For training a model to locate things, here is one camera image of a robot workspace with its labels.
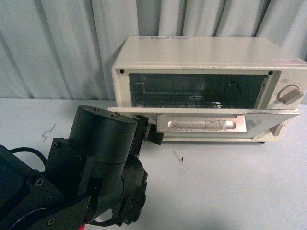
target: table surface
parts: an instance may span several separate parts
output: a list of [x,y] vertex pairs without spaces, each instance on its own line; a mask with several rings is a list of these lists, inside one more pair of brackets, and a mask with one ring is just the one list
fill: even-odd
[[[0,99],[0,144],[32,147],[47,157],[54,137],[68,138],[80,104],[115,106],[114,101]],[[306,230],[307,105],[299,109],[302,115],[293,118],[279,142],[145,143],[140,160],[148,186],[141,216],[129,226],[106,229]],[[35,155],[18,156],[44,170]]]

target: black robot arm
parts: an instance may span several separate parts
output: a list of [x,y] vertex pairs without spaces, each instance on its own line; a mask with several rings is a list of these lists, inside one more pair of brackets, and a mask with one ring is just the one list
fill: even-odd
[[[0,230],[78,230],[138,220],[147,173],[138,159],[143,140],[163,134],[143,116],[128,118],[81,105],[68,139],[53,140],[45,171],[33,170],[0,146]],[[112,209],[110,220],[95,219]]]

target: oven door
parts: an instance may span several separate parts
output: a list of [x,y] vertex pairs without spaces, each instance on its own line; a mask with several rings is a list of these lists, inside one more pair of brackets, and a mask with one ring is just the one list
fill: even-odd
[[129,117],[143,115],[156,122],[164,141],[274,141],[294,110],[188,109],[114,107]]

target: gray curtain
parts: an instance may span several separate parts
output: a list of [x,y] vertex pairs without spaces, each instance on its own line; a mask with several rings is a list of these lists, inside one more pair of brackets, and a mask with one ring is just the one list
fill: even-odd
[[266,37],[307,60],[306,22],[307,0],[2,0],[0,97],[114,100],[128,36]]

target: timer knob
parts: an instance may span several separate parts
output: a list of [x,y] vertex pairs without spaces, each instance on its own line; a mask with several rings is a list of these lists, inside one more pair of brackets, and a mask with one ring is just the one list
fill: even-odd
[[300,89],[295,85],[288,85],[284,87],[278,93],[278,100],[283,102],[285,105],[289,105],[292,102],[296,101],[303,97],[304,94],[300,91]]

